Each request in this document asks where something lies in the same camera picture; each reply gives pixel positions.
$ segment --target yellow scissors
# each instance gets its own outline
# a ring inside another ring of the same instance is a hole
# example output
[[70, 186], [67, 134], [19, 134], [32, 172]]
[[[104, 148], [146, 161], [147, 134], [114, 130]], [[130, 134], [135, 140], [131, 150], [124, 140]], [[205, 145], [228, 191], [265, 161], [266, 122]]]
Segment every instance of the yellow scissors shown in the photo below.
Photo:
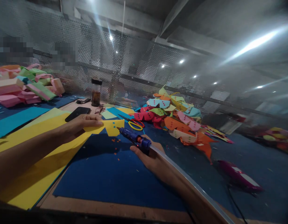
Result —
[[129, 118], [126, 118], [126, 117], [123, 117], [123, 118], [124, 118], [125, 120], [127, 120], [129, 126], [130, 126], [132, 129], [136, 130], [136, 131], [142, 131], [143, 128], [145, 127], [144, 123], [141, 122], [141, 121], [138, 121], [138, 120], [136, 120], [136, 119], [129, 119]]

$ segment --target bottle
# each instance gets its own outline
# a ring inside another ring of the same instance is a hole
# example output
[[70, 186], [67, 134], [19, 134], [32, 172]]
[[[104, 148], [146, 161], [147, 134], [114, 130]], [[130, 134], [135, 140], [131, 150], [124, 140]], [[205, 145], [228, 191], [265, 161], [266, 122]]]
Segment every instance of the bottle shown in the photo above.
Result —
[[91, 105], [98, 107], [100, 105], [100, 86], [102, 85], [101, 80], [91, 79], [92, 82], [92, 97], [91, 97]]

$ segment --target electrical cord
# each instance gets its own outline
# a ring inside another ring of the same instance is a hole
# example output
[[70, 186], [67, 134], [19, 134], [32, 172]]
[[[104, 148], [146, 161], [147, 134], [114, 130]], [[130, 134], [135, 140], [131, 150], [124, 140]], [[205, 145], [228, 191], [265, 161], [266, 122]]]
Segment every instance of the electrical cord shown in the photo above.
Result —
[[236, 202], [235, 202], [235, 200], [234, 200], [234, 198], [233, 198], [233, 196], [232, 196], [232, 194], [231, 194], [230, 187], [232, 187], [232, 185], [228, 184], [228, 185], [227, 185], [227, 188], [228, 188], [229, 195], [230, 195], [230, 197], [231, 197], [231, 199], [232, 199], [234, 205], [236, 206], [237, 210], [239, 211], [241, 217], [243, 218], [244, 223], [245, 223], [245, 224], [248, 224], [248, 222], [246, 221], [246, 219], [245, 219], [243, 213], [242, 213], [241, 210], [239, 209], [238, 205], [236, 204]]

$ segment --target table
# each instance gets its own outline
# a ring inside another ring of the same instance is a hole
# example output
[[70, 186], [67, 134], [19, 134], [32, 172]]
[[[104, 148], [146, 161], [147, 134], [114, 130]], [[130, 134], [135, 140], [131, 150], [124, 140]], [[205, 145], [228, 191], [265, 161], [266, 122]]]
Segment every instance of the table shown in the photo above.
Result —
[[[85, 104], [76, 104], [74, 101], [61, 107], [60, 109], [73, 112], [77, 107], [91, 108], [90, 114], [95, 114], [96, 107], [92, 107], [91, 102]], [[192, 223], [189, 215], [186, 212], [82, 200], [76, 198], [66, 198], [60, 196], [55, 197], [52, 195], [52, 193], [54, 192], [64, 173], [58, 178], [58, 180], [51, 186], [51, 188], [46, 192], [43, 198], [37, 203], [37, 208], [57, 210], [63, 212], [77, 212], [91, 215], [144, 219], [152, 221]]]

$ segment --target black phone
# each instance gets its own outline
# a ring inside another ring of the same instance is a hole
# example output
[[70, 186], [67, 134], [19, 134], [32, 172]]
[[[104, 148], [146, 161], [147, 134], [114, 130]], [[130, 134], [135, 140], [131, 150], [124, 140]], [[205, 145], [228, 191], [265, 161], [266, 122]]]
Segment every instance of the black phone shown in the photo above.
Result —
[[78, 117], [80, 114], [89, 114], [91, 111], [90, 108], [87, 107], [78, 107], [75, 109], [71, 114], [69, 114], [68, 117], [66, 117], [65, 121], [70, 122], [74, 118]]

